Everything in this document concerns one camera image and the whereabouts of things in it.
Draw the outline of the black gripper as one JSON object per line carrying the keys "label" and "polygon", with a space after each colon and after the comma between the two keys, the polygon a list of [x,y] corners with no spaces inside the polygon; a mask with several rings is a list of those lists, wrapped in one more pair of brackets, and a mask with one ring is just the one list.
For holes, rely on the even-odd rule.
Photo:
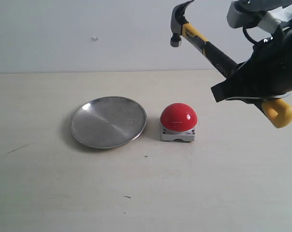
{"label": "black gripper", "polygon": [[215,61],[225,80],[211,87],[216,102],[251,103],[292,91],[292,27],[254,46],[250,59],[236,64]]}

